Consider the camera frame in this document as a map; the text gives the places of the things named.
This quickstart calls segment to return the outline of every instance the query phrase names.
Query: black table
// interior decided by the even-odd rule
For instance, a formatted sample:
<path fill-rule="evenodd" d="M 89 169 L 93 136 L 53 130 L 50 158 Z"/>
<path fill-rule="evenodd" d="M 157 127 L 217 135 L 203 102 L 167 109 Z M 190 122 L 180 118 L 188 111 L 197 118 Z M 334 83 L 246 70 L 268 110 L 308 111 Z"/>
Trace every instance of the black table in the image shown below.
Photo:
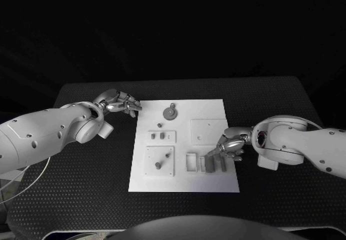
<path fill-rule="evenodd" d="M 54 107 L 92 101 L 115 88 L 139 100 L 223 99 L 229 126 L 253 126 L 273 115 L 321 124 L 299 81 L 292 76 L 67 84 Z M 18 238 L 53 231 L 124 230 L 181 215 L 219 215 L 273 227 L 333 226 L 346 231 L 346 180 L 304 164 L 258 167 L 250 146 L 235 163 L 239 193 L 128 192 L 137 118 L 105 117 L 113 131 L 103 140 L 70 143 L 50 158 L 46 172 L 13 201 L 8 226 Z M 24 173 L 21 190 L 46 161 Z"/>

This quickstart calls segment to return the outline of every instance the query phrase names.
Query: black background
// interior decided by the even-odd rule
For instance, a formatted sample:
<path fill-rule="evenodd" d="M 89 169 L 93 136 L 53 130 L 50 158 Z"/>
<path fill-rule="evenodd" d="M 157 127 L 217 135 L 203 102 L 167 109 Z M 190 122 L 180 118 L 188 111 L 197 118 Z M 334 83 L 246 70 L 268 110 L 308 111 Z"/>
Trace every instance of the black background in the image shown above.
<path fill-rule="evenodd" d="M 0 111 L 50 108 L 66 83 L 297 76 L 346 128 L 346 4 L 229 4 L 2 7 Z"/>

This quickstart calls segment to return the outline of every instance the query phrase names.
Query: screw hole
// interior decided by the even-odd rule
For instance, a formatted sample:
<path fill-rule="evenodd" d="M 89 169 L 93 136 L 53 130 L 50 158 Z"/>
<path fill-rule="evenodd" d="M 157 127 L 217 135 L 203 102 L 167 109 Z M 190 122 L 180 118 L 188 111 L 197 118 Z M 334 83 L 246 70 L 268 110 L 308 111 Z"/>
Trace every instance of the screw hole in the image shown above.
<path fill-rule="evenodd" d="M 31 145 L 33 148 L 36 148 L 37 147 L 37 142 L 31 141 L 30 145 Z"/>

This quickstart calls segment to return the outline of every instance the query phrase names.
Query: textured mat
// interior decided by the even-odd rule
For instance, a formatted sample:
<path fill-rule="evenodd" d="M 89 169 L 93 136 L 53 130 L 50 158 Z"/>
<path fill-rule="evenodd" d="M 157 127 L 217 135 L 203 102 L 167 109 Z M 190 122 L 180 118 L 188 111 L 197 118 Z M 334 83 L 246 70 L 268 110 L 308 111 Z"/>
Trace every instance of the textured mat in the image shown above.
<path fill-rule="evenodd" d="M 294 115 L 321 124 L 295 77 L 253 77 L 67 84 L 54 107 L 92 101 L 115 88 L 139 100 L 223 99 L 229 126 L 253 126 L 273 115 Z M 333 226 L 346 231 L 346 180 L 310 162 L 272 171 L 256 166 L 245 148 L 235 162 L 240 193 L 128 192 L 137 118 L 112 113 L 106 140 L 70 143 L 50 159 L 30 190 L 15 198 L 8 225 L 20 239 L 51 231 L 124 230 L 178 215 L 232 216 L 275 227 Z M 28 168 L 20 189 L 36 179 L 46 161 Z"/>

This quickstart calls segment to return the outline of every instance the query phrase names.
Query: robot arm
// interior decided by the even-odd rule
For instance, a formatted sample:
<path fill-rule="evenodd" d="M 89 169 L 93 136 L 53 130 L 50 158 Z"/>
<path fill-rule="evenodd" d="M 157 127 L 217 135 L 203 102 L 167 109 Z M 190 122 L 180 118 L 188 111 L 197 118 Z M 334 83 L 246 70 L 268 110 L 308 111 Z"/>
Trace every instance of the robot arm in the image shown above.
<path fill-rule="evenodd" d="M 279 115 L 252 128 L 230 127 L 207 156 L 223 154 L 239 161 L 240 148 L 243 144 L 250 144 L 258 152 L 259 167 L 276 170 L 278 163 L 298 165 L 305 157 L 318 170 L 346 178 L 344 130 L 327 128 L 307 131 L 308 123 L 299 117 Z"/>
<path fill-rule="evenodd" d="M 96 135 L 103 139 L 112 126 L 103 116 L 119 112 L 135 117 L 139 102 L 111 89 L 93 102 L 70 103 L 15 117 L 0 125 L 0 174 L 38 163 L 57 154 L 70 142 L 86 143 Z"/>

